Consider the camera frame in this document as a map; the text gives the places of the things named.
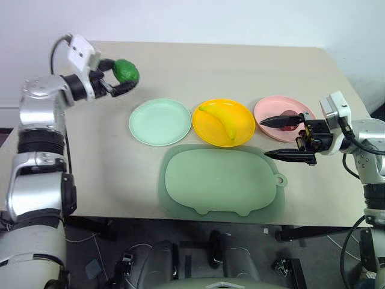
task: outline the white wall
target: white wall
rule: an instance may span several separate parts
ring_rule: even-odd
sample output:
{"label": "white wall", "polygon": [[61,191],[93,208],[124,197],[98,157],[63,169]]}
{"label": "white wall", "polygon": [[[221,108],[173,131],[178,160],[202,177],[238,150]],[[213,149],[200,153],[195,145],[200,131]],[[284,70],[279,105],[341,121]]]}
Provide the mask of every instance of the white wall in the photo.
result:
{"label": "white wall", "polygon": [[371,112],[385,100],[384,12],[384,0],[5,1],[0,127],[17,124],[21,83],[48,74],[50,46],[68,31],[89,40],[324,48]]}

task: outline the black cable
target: black cable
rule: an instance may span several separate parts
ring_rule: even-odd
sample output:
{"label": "black cable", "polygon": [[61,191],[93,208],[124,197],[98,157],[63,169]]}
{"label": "black cable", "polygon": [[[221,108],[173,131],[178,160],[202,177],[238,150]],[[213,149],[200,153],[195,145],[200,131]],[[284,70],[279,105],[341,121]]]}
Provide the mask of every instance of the black cable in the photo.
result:
{"label": "black cable", "polygon": [[338,124],[340,125],[342,133],[345,136],[345,138],[350,140],[358,148],[364,150],[365,152],[369,152],[370,154],[385,155],[385,151],[378,151],[375,149],[368,148],[367,146],[364,146],[358,140],[356,140],[356,136],[354,135],[353,130],[351,129],[351,127],[343,117],[340,117],[338,119]]}
{"label": "black cable", "polygon": [[55,51],[56,51],[57,47],[63,41],[66,41],[68,44],[70,44],[71,39],[72,39],[71,34],[67,34],[65,36],[62,36],[58,40],[56,40],[53,47],[51,48],[51,53],[49,54],[49,71],[52,75],[54,74],[54,55],[55,55]]}
{"label": "black cable", "polygon": [[[57,47],[59,44],[63,41],[66,41],[68,44],[70,44],[72,39],[71,34],[67,34],[65,36],[60,37],[56,42],[54,43],[53,47],[51,48],[51,53],[49,54],[49,71],[53,75],[54,74],[54,55]],[[70,154],[70,145],[68,141],[68,133],[66,131],[66,148],[67,148],[67,158],[68,158],[68,171],[70,174],[72,174],[72,163],[71,163],[71,154]]]}
{"label": "black cable", "polygon": [[343,242],[343,246],[342,246],[342,250],[341,250],[341,255],[340,255],[340,259],[339,259],[339,268],[340,268],[343,283],[345,284],[345,287],[347,289],[352,289],[352,287],[350,286],[350,284],[348,282],[347,274],[345,272],[345,252],[347,251],[347,245],[348,245],[348,242],[349,242],[351,235],[353,234],[354,230],[362,223],[362,221],[364,221],[364,219],[365,219],[365,216],[362,216],[350,228],[348,234],[346,235],[345,241]]}
{"label": "black cable", "polygon": [[353,177],[355,177],[357,179],[360,179],[360,176],[358,174],[356,174],[351,169],[349,169],[349,167],[347,165],[347,156],[346,156],[346,154],[343,154],[343,156],[342,156],[342,165],[345,168],[345,170],[348,171],[349,174],[351,174]]}

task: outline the green lime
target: green lime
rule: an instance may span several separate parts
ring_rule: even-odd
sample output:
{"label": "green lime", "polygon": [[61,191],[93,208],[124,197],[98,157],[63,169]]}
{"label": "green lime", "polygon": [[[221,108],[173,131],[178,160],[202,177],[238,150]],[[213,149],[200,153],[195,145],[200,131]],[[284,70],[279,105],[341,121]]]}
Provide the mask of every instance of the green lime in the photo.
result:
{"label": "green lime", "polygon": [[139,80],[139,71],[133,63],[125,59],[119,59],[115,61],[115,65],[112,69],[116,79],[122,83],[127,80]]}

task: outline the pink plate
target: pink plate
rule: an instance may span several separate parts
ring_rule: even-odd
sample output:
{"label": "pink plate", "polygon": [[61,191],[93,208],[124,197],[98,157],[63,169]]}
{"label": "pink plate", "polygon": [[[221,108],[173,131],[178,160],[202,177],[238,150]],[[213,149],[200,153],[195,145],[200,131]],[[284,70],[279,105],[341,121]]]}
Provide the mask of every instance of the pink plate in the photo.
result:
{"label": "pink plate", "polygon": [[303,123],[301,123],[298,128],[293,131],[282,131],[279,128],[269,128],[264,125],[259,125],[261,120],[272,116],[279,116],[286,110],[294,110],[296,113],[303,113],[307,111],[310,113],[311,117],[315,119],[314,113],[303,103],[286,96],[269,96],[261,99],[254,107],[254,117],[257,120],[260,130],[279,141],[295,141],[295,138],[298,137],[298,132],[301,129],[304,129]]}

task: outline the mint green plate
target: mint green plate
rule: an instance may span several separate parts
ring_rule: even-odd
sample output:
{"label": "mint green plate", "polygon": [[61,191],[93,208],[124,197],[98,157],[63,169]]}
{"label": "mint green plate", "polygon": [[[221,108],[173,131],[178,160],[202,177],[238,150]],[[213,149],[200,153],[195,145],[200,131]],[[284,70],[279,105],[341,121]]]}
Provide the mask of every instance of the mint green plate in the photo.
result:
{"label": "mint green plate", "polygon": [[[193,172],[193,167],[199,169],[199,166],[197,162],[195,162],[194,158],[188,157],[189,160],[184,158],[184,161],[188,161],[188,163],[184,162],[183,164],[177,160],[175,164],[178,164],[179,168],[172,168],[173,159],[177,158],[178,155],[183,156],[183,153],[191,154],[191,151],[193,151],[193,154],[196,154],[194,151],[197,150],[203,150],[203,154],[213,152],[212,150],[222,151],[216,157],[224,157],[223,152],[226,153],[226,151],[233,151],[235,154],[229,155],[230,158],[226,157],[227,160],[225,161],[216,160],[217,165],[215,164],[216,157],[208,157],[208,163],[205,164],[206,168],[201,167],[202,170],[207,170],[205,174],[208,176],[208,178],[203,178],[204,175],[199,172],[191,174],[191,172]],[[232,168],[229,168],[228,165],[225,166],[226,161],[234,161],[240,156],[240,163],[235,164]],[[245,163],[245,165],[250,170],[244,170],[241,167],[242,163]],[[257,176],[259,170],[258,168],[264,169],[263,172],[260,172],[260,177]],[[237,177],[238,173],[236,170],[242,170],[243,174],[246,173],[246,175],[238,175]],[[170,174],[173,174],[177,178],[183,179],[181,179],[181,182],[179,183],[174,179],[172,182],[177,183],[171,184],[170,180],[168,179]],[[268,192],[265,203],[256,202],[256,196],[258,193],[263,192],[263,190],[260,190],[260,188],[265,188],[264,180],[266,176],[268,176],[270,181],[273,181],[274,179],[276,190],[275,192]],[[210,181],[212,178],[219,178],[219,180]],[[193,182],[199,180],[201,184],[193,185]],[[243,189],[246,188],[246,190],[241,192],[242,195],[240,195],[239,188],[244,185],[240,182],[245,181],[247,182],[247,185],[246,187],[243,187]],[[215,186],[218,184],[222,186],[222,184],[220,184],[221,182],[224,182],[222,189],[223,192],[226,192],[222,196],[220,196],[221,190],[217,190],[215,188]],[[169,216],[177,219],[239,223],[272,223],[274,222],[274,219],[281,215],[283,209],[285,208],[284,187],[286,184],[286,178],[279,174],[277,166],[273,160],[266,157],[263,154],[263,151],[258,148],[239,146],[232,149],[221,149],[210,145],[183,144],[168,150],[163,159],[159,176],[159,203],[162,209]],[[181,204],[180,202],[183,202],[183,193],[191,195],[191,188],[189,187],[192,185],[195,191],[198,189],[198,197],[190,198],[190,203],[188,202]],[[172,196],[170,196],[167,190],[167,186],[171,186],[169,188],[171,189]],[[178,202],[174,199],[175,192],[173,190],[175,189],[181,190],[179,197],[176,197]],[[210,194],[211,192],[214,192],[212,196],[206,198],[205,194]]]}
{"label": "mint green plate", "polygon": [[137,107],[128,124],[132,135],[142,143],[168,146],[187,135],[191,127],[191,115],[180,102],[158,98]]}

